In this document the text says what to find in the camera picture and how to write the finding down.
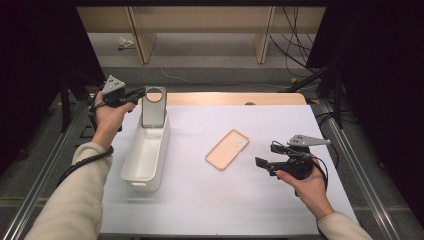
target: beige sleeve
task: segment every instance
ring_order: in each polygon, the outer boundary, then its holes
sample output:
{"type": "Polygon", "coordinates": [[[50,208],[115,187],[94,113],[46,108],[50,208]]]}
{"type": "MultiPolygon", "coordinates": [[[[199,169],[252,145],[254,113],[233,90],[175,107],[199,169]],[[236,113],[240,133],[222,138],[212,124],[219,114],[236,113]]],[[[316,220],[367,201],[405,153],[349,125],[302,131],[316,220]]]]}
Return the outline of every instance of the beige sleeve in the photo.
{"type": "Polygon", "coordinates": [[[334,212],[318,221],[318,228],[330,240],[372,239],[358,224],[342,213],[334,212]]]}
{"type": "MultiPolygon", "coordinates": [[[[81,145],[72,163],[105,152],[97,143],[81,145]]],[[[103,214],[103,187],[112,157],[74,171],[54,191],[25,239],[97,239],[103,214]]]]}

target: aluminum rail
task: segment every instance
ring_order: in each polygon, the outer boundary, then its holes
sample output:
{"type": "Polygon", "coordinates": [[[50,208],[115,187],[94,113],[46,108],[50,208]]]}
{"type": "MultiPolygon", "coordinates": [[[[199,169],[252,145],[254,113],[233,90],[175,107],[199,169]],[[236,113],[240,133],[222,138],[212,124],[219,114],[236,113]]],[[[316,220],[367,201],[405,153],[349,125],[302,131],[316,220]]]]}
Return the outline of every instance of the aluminum rail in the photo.
{"type": "Polygon", "coordinates": [[[61,156],[63,149],[68,143],[69,135],[71,134],[72,129],[75,123],[77,122],[77,119],[82,114],[82,112],[84,112],[84,110],[86,110],[85,102],[77,103],[72,121],[70,122],[68,128],[63,133],[61,133],[58,139],[56,140],[56,143],[52,151],[50,152],[46,163],[41,169],[40,174],[32,185],[29,193],[25,197],[21,207],[11,220],[9,227],[6,230],[6,234],[3,236],[4,240],[19,239],[22,231],[25,228],[25,225],[27,224],[32,214],[32,211],[35,208],[39,196],[44,190],[44,187],[46,186],[53,170],[55,169],[56,163],[59,157],[61,156]]]}
{"type": "MultiPolygon", "coordinates": [[[[321,107],[324,112],[333,111],[327,100],[322,101],[321,107]]],[[[333,119],[330,119],[329,123],[384,238],[401,239],[389,212],[386,210],[383,202],[378,197],[377,192],[375,191],[370,179],[362,168],[362,165],[359,162],[359,159],[357,158],[352,146],[350,145],[350,142],[347,139],[343,129],[339,129],[337,123],[333,119]]]]}

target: wire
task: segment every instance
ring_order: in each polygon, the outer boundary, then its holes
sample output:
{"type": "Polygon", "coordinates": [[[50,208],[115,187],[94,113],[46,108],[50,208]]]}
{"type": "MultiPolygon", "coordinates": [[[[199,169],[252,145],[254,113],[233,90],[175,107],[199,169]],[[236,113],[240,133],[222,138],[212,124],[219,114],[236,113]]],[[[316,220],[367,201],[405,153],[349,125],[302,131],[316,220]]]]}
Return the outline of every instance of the wire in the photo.
{"type": "Polygon", "coordinates": [[[302,89],[311,89],[311,88],[316,88],[316,87],[318,87],[319,85],[317,84],[317,85],[313,85],[313,86],[310,86],[310,87],[302,87],[302,89]]]}
{"type": "MultiPolygon", "coordinates": [[[[298,17],[298,14],[299,14],[299,6],[294,6],[293,7],[293,15],[294,15],[294,17],[293,17],[293,21],[294,21],[294,24],[292,25],[292,23],[291,23],[291,21],[290,21],[290,18],[288,17],[288,15],[287,15],[287,12],[286,12],[286,10],[285,10],[285,8],[284,8],[284,6],[283,6],[283,12],[284,12],[284,15],[286,16],[286,19],[287,19],[287,21],[289,22],[289,25],[290,25],[290,28],[291,28],[291,30],[292,30],[292,35],[291,35],[291,38],[290,38],[290,40],[289,40],[289,47],[290,47],[290,44],[292,43],[292,39],[293,39],[293,37],[296,37],[296,41],[297,41],[297,45],[296,46],[298,46],[299,47],[299,52],[300,52],[300,55],[302,56],[302,58],[303,58],[303,61],[305,61],[305,65],[306,65],[306,59],[305,59],[305,57],[304,57],[304,55],[303,55],[303,53],[305,54],[305,56],[308,58],[308,60],[312,63],[312,61],[309,59],[309,55],[308,55],[308,53],[306,52],[306,49],[307,48],[305,48],[304,46],[303,46],[303,44],[302,44],[302,42],[300,41],[300,39],[299,39],[299,36],[298,36],[298,33],[297,33],[297,17],[298,17]]],[[[308,34],[306,34],[306,36],[309,38],[309,40],[311,41],[311,43],[313,44],[313,41],[312,41],[312,39],[310,38],[310,36],[308,35],[308,34]]]]}
{"type": "Polygon", "coordinates": [[[285,87],[285,86],[278,86],[278,85],[272,85],[272,84],[244,84],[244,83],[228,83],[228,82],[224,82],[224,83],[213,83],[213,82],[197,82],[197,81],[189,81],[189,80],[185,80],[183,78],[180,77],[172,77],[169,76],[168,74],[166,74],[163,70],[163,68],[160,68],[162,74],[169,78],[169,79],[175,79],[175,80],[179,80],[185,83],[191,83],[191,84],[209,84],[209,85],[236,85],[236,86],[247,86],[247,87],[257,87],[257,86],[266,86],[266,87],[276,87],[276,88],[291,88],[291,87],[285,87]]]}
{"type": "MultiPolygon", "coordinates": [[[[321,131],[322,136],[324,137],[324,139],[328,139],[328,137],[324,134],[324,132],[322,131],[322,124],[333,118],[335,115],[334,112],[327,112],[327,113],[322,113],[322,114],[318,114],[315,116],[315,118],[319,118],[321,116],[325,116],[323,119],[321,119],[321,121],[318,123],[318,127],[319,130],[321,131]]],[[[334,163],[334,167],[337,168],[339,166],[339,162],[340,162],[340,155],[339,152],[337,151],[336,147],[334,146],[333,143],[330,144],[330,146],[333,148],[334,154],[336,155],[336,162],[334,163]]]]}
{"type": "Polygon", "coordinates": [[[303,48],[303,49],[306,49],[306,50],[308,50],[308,51],[311,51],[311,49],[310,48],[307,48],[307,47],[304,47],[304,46],[300,46],[300,45],[298,45],[298,44],[296,44],[296,43],[294,43],[294,42],[291,42],[290,41],[290,39],[288,39],[286,36],[284,36],[284,34],[281,34],[281,36],[287,41],[287,42],[290,42],[292,45],[295,45],[296,47],[301,47],[301,48],[303,48]]]}
{"type": "MultiPolygon", "coordinates": [[[[296,154],[299,154],[299,155],[304,154],[304,153],[301,153],[301,152],[295,151],[295,150],[293,150],[293,149],[291,149],[291,148],[289,148],[289,147],[286,147],[286,146],[284,146],[283,144],[281,144],[281,143],[279,143],[279,142],[277,142],[277,141],[273,140],[273,141],[272,141],[272,143],[271,143],[271,148],[272,148],[272,150],[274,150],[276,153],[279,153],[279,154],[287,154],[287,153],[285,153],[285,152],[281,152],[281,151],[278,151],[278,150],[275,148],[275,145],[279,145],[279,146],[283,147],[284,149],[289,150],[289,151],[291,151],[291,152],[293,152],[293,153],[296,153],[296,154]]],[[[323,178],[324,183],[325,183],[325,190],[327,190],[327,187],[328,187],[328,168],[327,168],[327,164],[325,164],[325,162],[324,162],[321,158],[318,158],[318,157],[316,157],[316,156],[311,157],[311,160],[312,160],[312,164],[313,164],[313,165],[314,165],[314,166],[318,169],[318,171],[321,173],[322,178],[323,178]],[[320,166],[319,164],[317,164],[316,162],[314,162],[314,161],[312,160],[312,158],[317,159],[318,161],[320,161],[320,162],[324,165],[325,173],[324,173],[324,171],[322,170],[321,166],[320,166]]]]}
{"type": "Polygon", "coordinates": [[[318,159],[325,167],[325,174],[324,171],[322,170],[321,166],[319,164],[317,164],[316,162],[312,161],[312,164],[314,164],[314,166],[318,169],[318,171],[321,173],[323,179],[324,179],[324,183],[325,183],[325,190],[327,190],[328,187],[328,169],[327,169],[327,165],[325,164],[325,162],[321,159],[321,158],[317,158],[314,157],[316,159],[318,159]]]}
{"type": "MultiPolygon", "coordinates": [[[[152,53],[153,56],[156,56],[156,54],[154,53],[153,49],[150,48],[150,46],[147,46],[147,48],[150,50],[150,52],[152,53]]],[[[178,80],[178,81],[185,82],[185,83],[190,83],[190,84],[208,84],[208,85],[215,85],[215,86],[234,85],[234,86],[246,86],[246,87],[264,86],[264,87],[275,87],[275,88],[283,88],[283,89],[289,89],[289,88],[291,88],[291,86],[279,86],[279,85],[272,85],[272,84],[243,84],[243,83],[228,83],[228,82],[224,82],[224,83],[213,83],[213,82],[189,81],[189,80],[186,80],[186,79],[183,79],[183,78],[180,78],[180,77],[169,76],[168,74],[165,73],[165,71],[163,70],[163,67],[160,67],[160,71],[162,72],[162,74],[165,77],[167,77],[169,79],[174,79],[174,80],[178,80]]]]}
{"type": "Polygon", "coordinates": [[[272,38],[272,36],[270,35],[269,36],[269,38],[271,39],[271,41],[274,43],[274,45],[278,48],[278,50],[280,50],[285,56],[286,56],[286,58],[288,57],[288,58],[290,58],[291,60],[293,60],[294,62],[296,62],[297,64],[299,64],[300,66],[302,66],[302,67],[304,67],[305,69],[307,69],[307,70],[309,70],[310,72],[312,72],[312,73],[315,73],[315,71],[313,71],[313,70],[311,70],[311,69],[309,69],[309,68],[307,68],[306,67],[306,65],[305,64],[303,64],[303,63],[301,63],[301,62],[299,62],[298,60],[296,60],[294,57],[292,57],[290,54],[288,54],[288,52],[286,52],[286,51],[284,51],[275,41],[274,41],[274,38],[272,38]]]}
{"type": "Polygon", "coordinates": [[[94,162],[94,161],[96,161],[96,160],[99,160],[99,159],[102,159],[102,158],[104,158],[104,157],[107,157],[107,156],[109,156],[109,155],[112,155],[113,154],[113,151],[114,151],[114,149],[113,149],[113,147],[112,146],[110,146],[110,148],[106,151],[106,152],[104,152],[104,153],[100,153],[100,154],[98,154],[98,155],[95,155],[95,156],[92,156],[92,157],[88,157],[88,158],[85,158],[85,159],[83,159],[83,160],[81,160],[81,161],[79,161],[79,162],[77,162],[77,163],[75,163],[74,165],[72,165],[72,166],[70,166],[63,174],[62,174],[62,176],[60,177],[60,179],[59,179],[59,181],[58,181],[58,183],[57,183],[57,186],[56,186],[56,188],[57,187],[59,187],[59,185],[63,182],[63,181],[65,181],[65,179],[69,176],[69,175],[71,175],[74,171],[76,171],[78,168],[80,168],[80,167],[82,167],[82,166],[84,166],[84,165],[87,165],[87,164],[89,164],[89,163],[91,163],[91,162],[94,162]]]}

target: human hand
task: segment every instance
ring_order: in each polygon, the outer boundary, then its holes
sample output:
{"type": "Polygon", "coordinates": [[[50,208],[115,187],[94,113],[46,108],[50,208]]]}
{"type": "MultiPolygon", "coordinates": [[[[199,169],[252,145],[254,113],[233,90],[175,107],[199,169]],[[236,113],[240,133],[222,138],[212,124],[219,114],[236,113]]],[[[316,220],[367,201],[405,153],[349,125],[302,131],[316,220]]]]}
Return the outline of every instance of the human hand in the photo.
{"type": "MultiPolygon", "coordinates": [[[[313,161],[318,164],[318,160],[314,157],[313,161]]],[[[303,180],[297,180],[292,175],[282,170],[277,171],[276,174],[281,180],[291,185],[296,190],[300,200],[302,200],[317,220],[334,212],[326,195],[323,176],[315,166],[312,170],[312,174],[303,180]]]]}
{"type": "MultiPolygon", "coordinates": [[[[95,102],[100,100],[103,100],[103,93],[101,91],[98,92],[95,102]]],[[[117,108],[111,108],[107,105],[97,108],[97,130],[91,141],[100,144],[105,150],[108,150],[124,121],[125,113],[134,108],[134,103],[127,103],[117,108]]]]}

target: white tabletop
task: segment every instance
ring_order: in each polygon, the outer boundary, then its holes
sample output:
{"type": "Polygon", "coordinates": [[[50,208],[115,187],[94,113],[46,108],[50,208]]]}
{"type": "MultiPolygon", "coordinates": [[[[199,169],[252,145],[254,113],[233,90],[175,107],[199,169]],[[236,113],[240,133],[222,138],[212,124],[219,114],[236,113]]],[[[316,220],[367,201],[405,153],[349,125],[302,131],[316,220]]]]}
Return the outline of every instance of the white tabletop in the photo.
{"type": "MultiPolygon", "coordinates": [[[[322,138],[312,110],[294,106],[168,106],[171,135],[162,182],[153,193],[135,192],[121,179],[141,107],[127,114],[116,136],[114,163],[105,185],[102,234],[148,236],[287,237],[318,234],[315,218],[291,186],[255,165],[255,157],[286,161],[271,153],[272,140],[295,134],[322,138]],[[249,144],[224,170],[206,154],[231,129],[249,144]]],[[[328,197],[355,219],[326,146],[311,147],[329,172],[328,197]]]]}

